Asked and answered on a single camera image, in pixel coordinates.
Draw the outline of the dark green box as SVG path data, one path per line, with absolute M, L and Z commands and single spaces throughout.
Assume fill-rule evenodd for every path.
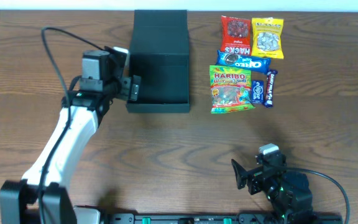
M 190 111 L 190 41 L 186 10 L 136 10 L 129 75 L 138 82 L 130 113 Z

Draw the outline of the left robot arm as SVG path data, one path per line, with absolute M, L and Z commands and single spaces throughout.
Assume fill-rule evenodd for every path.
M 41 155 L 20 181 L 7 180 L 0 189 L 2 223 L 108 222 L 98 208 L 73 206 L 68 188 L 113 99 L 138 94 L 139 86 L 123 75 L 129 60 L 129 51 L 120 47 L 83 53 L 82 74 L 63 97 L 58 123 Z

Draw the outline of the red Hacks candy bag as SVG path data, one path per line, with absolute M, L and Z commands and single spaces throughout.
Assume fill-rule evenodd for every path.
M 223 41 L 220 51 L 230 54 L 250 55 L 250 25 L 248 19 L 221 16 Z

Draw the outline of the yellow snack bag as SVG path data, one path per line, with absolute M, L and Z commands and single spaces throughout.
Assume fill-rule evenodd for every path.
M 281 34 L 284 19 L 252 18 L 251 56 L 284 59 Z

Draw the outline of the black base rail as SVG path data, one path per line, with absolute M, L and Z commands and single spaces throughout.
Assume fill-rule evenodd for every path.
M 115 213 L 108 215 L 104 224 L 265 224 L 284 223 L 267 213 L 240 213 L 237 215 L 134 215 Z

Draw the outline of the purple Dairy Milk bar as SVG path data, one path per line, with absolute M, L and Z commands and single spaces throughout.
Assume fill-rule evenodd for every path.
M 273 87 L 277 74 L 277 70 L 269 70 L 267 73 L 267 83 L 264 98 L 264 106 L 266 108 L 271 108 L 273 106 Z

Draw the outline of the blue Eclipse mints box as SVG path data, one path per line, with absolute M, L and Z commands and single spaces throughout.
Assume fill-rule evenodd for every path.
M 253 103 L 262 104 L 264 102 L 264 82 L 262 80 L 252 81 L 251 100 Z

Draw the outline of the green Haribo worms bag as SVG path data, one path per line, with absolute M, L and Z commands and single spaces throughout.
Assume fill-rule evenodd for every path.
M 212 114 L 252 110 L 251 71 L 222 65 L 209 66 Z

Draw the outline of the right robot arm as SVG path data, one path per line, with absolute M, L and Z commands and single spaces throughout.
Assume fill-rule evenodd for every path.
M 251 195 L 264 193 L 273 212 L 265 223 L 309 223 L 313 218 L 313 195 L 308 178 L 298 171 L 289 171 L 286 156 L 280 151 L 260 153 L 255 157 L 258 167 L 245 170 L 231 161 L 238 189 L 248 188 Z

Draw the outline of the blue Oreo cookie pack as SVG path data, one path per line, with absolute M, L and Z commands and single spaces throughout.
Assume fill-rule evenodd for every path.
M 260 58 L 218 51 L 216 65 L 242 68 L 253 72 L 267 74 L 271 64 L 270 58 Z

